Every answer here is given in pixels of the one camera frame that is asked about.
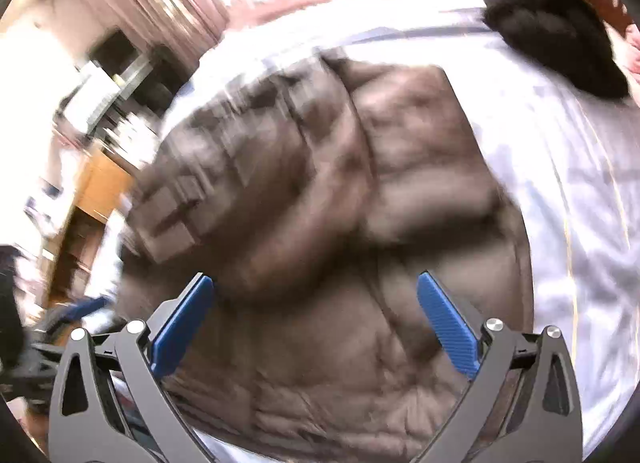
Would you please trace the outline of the brown hooded puffer jacket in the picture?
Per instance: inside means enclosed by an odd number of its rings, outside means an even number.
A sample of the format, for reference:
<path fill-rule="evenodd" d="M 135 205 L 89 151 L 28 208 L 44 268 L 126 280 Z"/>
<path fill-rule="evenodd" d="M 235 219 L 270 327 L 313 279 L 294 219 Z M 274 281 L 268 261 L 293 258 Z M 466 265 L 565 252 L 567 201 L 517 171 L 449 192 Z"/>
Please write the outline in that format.
<path fill-rule="evenodd" d="M 195 273 L 215 281 L 166 387 L 246 449 L 422 451 L 466 387 L 416 298 L 422 272 L 533 326 L 522 214 L 435 65 L 314 56 L 234 86 L 172 128 L 130 198 L 118 311 L 147 318 Z"/>

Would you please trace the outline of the black clothing pile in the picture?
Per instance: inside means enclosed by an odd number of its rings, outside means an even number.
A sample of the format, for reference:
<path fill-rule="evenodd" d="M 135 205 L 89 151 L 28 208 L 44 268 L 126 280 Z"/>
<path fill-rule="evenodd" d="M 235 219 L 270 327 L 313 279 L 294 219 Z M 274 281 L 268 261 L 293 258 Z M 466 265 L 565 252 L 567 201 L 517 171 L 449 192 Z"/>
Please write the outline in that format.
<path fill-rule="evenodd" d="M 603 99 L 628 96 L 610 38 L 585 0 L 484 0 L 485 24 L 524 56 Z"/>

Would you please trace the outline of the wooden desk cabinet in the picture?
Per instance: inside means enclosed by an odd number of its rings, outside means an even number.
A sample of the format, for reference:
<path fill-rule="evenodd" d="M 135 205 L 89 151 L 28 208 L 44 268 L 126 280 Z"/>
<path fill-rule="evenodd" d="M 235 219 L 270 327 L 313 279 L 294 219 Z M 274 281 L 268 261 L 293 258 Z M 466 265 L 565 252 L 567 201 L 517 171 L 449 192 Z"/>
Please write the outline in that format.
<path fill-rule="evenodd" d="M 102 142 L 94 142 L 84 154 L 61 231 L 44 242 L 43 307 L 85 294 L 108 217 L 128 192 L 133 173 L 134 168 Z"/>

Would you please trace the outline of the blue striped bed sheet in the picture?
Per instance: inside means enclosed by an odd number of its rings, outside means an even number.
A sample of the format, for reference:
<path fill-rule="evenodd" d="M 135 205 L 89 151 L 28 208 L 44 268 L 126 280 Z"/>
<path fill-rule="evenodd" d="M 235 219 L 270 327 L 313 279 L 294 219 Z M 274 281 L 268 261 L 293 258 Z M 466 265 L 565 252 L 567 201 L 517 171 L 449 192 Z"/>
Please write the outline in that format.
<path fill-rule="evenodd" d="M 232 80 L 319 50 L 441 67 L 485 160 L 521 207 L 535 323 L 561 327 L 570 344 L 591 453 L 639 382 L 639 110 L 523 58 L 484 24 L 483 9 L 483 0 L 332 0 L 230 30 L 201 57 L 164 126 Z"/>

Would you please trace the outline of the white printer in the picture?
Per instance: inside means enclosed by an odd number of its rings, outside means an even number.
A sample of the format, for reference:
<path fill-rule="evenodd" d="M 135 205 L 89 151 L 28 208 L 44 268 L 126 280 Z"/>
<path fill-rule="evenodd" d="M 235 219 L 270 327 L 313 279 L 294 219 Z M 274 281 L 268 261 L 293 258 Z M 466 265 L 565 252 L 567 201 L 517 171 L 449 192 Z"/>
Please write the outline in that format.
<path fill-rule="evenodd" d="M 81 134 L 91 134 L 116 102 L 132 96 L 153 67 L 150 59 L 140 54 L 122 74 L 110 76 L 96 61 L 86 63 L 80 71 L 84 74 L 84 81 L 70 98 L 63 116 Z"/>

